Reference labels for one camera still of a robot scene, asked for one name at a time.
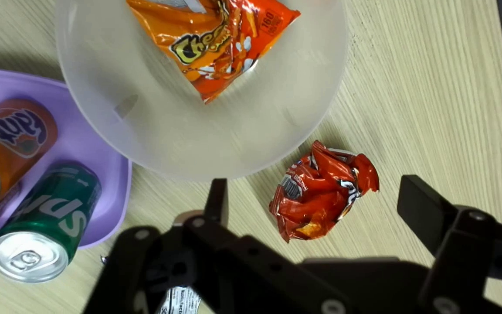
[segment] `white bowl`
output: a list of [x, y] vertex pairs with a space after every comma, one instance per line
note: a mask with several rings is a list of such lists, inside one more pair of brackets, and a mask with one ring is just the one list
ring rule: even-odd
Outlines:
[[251, 174], [305, 141], [342, 83], [342, 0], [284, 3], [302, 15], [209, 104], [124, 0], [58, 1], [61, 68], [89, 123], [136, 164], [194, 181]]

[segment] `purple plate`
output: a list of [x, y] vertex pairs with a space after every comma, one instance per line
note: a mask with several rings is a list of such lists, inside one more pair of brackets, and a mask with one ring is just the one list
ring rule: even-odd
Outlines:
[[117, 153], [92, 130], [65, 83], [23, 73], [0, 71], [0, 101], [19, 96], [31, 97], [49, 108], [58, 122], [59, 137], [26, 172], [17, 191], [2, 204], [5, 211], [0, 216], [0, 226], [51, 164], [77, 160], [92, 169], [103, 186], [80, 247], [94, 246], [108, 239], [126, 216], [131, 190], [131, 160]]

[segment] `wooden table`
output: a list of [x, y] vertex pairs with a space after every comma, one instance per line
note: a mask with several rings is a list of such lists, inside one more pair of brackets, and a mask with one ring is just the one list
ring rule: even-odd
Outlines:
[[[0, 68], [61, 78], [54, 5], [0, 0]], [[307, 143], [319, 137], [364, 151], [378, 167], [380, 193], [363, 197], [328, 237], [286, 244], [265, 207], [296, 150], [230, 181], [228, 228], [253, 233], [295, 261], [392, 254], [431, 265], [431, 254], [396, 214], [403, 174], [420, 174], [451, 202], [502, 221], [502, 33], [495, 0], [347, 0], [347, 21], [352, 57], [329, 115]], [[176, 183], [136, 167], [124, 226], [167, 230], [178, 212], [200, 207], [206, 193], [204, 183]], [[0, 312], [80, 312], [112, 242], [80, 251], [51, 282], [19, 284], [0, 275]], [[502, 282], [490, 280], [486, 294], [502, 303]]]

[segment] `orange soda can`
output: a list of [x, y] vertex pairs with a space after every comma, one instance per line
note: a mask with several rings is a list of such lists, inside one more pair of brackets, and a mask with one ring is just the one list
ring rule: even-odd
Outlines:
[[56, 143], [54, 116], [30, 99], [0, 103], [0, 200]]

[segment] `sprite can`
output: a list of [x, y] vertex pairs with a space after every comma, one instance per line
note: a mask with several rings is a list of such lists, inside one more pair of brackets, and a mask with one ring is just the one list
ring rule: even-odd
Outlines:
[[75, 256], [99, 190], [82, 164], [51, 167], [0, 230], [0, 272], [26, 282], [58, 277]]

